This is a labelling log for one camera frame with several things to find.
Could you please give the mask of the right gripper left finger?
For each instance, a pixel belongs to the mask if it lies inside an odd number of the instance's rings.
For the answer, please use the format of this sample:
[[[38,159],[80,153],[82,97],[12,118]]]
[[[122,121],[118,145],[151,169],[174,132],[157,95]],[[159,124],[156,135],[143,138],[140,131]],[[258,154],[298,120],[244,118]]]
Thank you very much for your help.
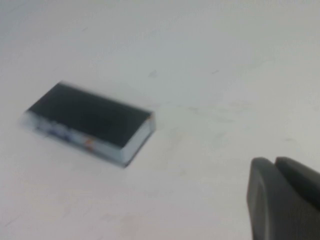
[[[251,161],[246,200],[254,240],[320,238],[320,203],[303,199],[275,162]]]

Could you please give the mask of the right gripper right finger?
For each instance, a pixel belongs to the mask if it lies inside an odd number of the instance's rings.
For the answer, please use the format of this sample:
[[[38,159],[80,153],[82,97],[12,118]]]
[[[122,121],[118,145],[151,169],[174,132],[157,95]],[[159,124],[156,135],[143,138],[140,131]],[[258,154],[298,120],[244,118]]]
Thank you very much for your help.
[[[320,173],[289,157],[277,157],[275,166],[307,202],[320,202]]]

